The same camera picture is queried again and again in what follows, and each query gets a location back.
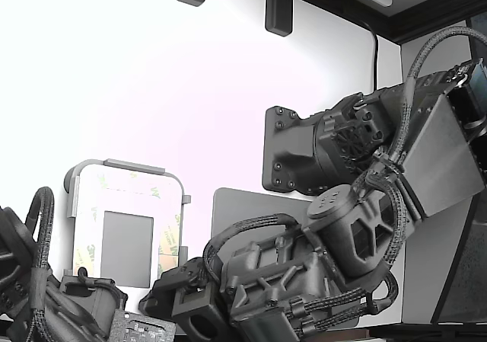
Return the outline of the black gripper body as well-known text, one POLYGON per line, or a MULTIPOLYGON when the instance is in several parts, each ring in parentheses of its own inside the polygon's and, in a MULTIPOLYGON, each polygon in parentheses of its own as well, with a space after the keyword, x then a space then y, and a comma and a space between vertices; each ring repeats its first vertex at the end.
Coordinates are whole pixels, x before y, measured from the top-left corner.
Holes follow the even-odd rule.
POLYGON ((331 293, 306 239, 282 234, 235 251, 219 286, 177 290, 172 316, 191 341, 299 341, 305 302, 331 293))
POLYGON ((114 280, 106 278, 86 277, 83 283, 78 276, 64 276, 59 291, 83 308, 105 335, 110 334, 115 311, 124 310, 129 298, 114 280))

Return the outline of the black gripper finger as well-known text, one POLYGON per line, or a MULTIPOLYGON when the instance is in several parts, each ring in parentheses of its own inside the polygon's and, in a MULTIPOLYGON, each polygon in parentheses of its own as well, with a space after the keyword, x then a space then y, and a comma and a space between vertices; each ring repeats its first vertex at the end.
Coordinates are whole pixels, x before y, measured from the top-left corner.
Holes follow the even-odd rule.
POLYGON ((174 290, 154 287, 138 304, 138 310, 146 316, 171 316, 174 290))

